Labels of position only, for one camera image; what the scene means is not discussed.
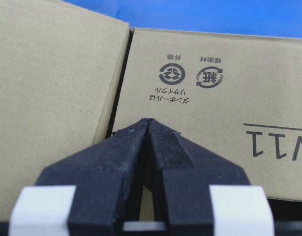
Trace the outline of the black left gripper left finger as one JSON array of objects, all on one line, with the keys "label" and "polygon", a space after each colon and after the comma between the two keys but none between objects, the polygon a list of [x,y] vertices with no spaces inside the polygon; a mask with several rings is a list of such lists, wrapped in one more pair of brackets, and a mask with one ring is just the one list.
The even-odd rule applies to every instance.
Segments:
[{"label": "black left gripper left finger", "polygon": [[43,185],[75,185],[68,218],[72,236],[117,236],[123,221],[138,220],[143,189],[139,158],[148,120],[43,169]]}]

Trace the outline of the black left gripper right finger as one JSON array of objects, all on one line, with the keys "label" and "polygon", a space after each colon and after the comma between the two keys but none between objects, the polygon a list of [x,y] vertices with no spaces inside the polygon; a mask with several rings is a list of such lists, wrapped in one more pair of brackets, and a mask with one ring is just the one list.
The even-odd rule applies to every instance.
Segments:
[{"label": "black left gripper right finger", "polygon": [[209,185],[249,185],[242,167],[149,119],[155,220],[171,236],[211,236],[213,212]]}]

